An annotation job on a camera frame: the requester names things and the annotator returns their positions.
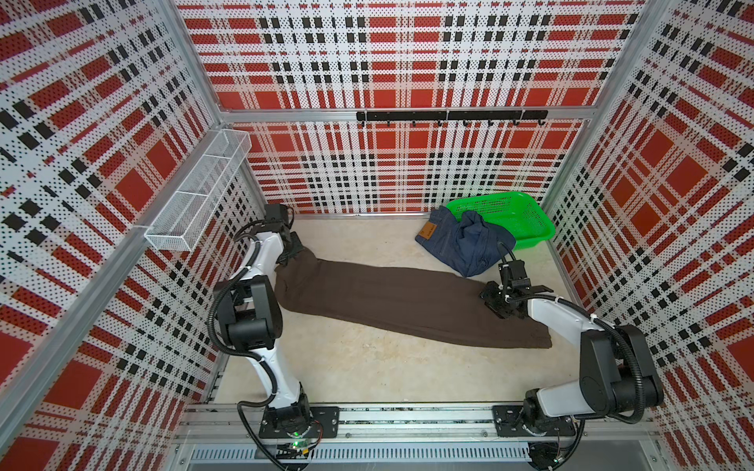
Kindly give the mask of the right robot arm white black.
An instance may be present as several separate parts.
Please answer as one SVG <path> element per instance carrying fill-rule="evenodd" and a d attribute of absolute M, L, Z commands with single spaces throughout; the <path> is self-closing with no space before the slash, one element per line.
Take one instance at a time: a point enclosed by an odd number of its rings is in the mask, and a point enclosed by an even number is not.
<path fill-rule="evenodd" d="M 568 419 L 610 418 L 624 424 L 643 420 L 664 403 L 665 391 L 646 335 L 588 313 L 530 282 L 523 261 L 504 260 L 501 280 L 480 297 L 501 319 L 529 319 L 546 326 L 578 350 L 578 376 L 559 386 L 526 393 L 516 424 L 532 436 L 545 436 Z"/>

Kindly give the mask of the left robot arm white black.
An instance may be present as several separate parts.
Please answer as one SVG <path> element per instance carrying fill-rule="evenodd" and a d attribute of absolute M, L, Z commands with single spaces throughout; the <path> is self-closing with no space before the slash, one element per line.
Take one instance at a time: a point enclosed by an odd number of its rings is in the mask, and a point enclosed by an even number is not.
<path fill-rule="evenodd" d="M 247 252 L 229 279 L 213 289 L 205 321 L 212 345 L 245 359 L 255 370 L 266 398 L 263 424 L 271 432 L 300 439 L 313 423 L 304 387 L 278 351 L 284 319 L 275 296 L 275 270 L 295 251 L 293 210 L 267 204 L 264 216 L 245 224 L 234 237 L 247 243 Z"/>

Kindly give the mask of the brown trousers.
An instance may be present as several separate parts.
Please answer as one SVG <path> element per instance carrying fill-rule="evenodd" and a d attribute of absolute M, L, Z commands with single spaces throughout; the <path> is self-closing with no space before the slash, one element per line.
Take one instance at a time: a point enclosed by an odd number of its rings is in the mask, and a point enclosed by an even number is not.
<path fill-rule="evenodd" d="M 323 260 L 307 248 L 276 268 L 275 294 L 292 312 L 463 347 L 552 346 L 545 325 L 496 316 L 483 289 L 452 273 Z"/>

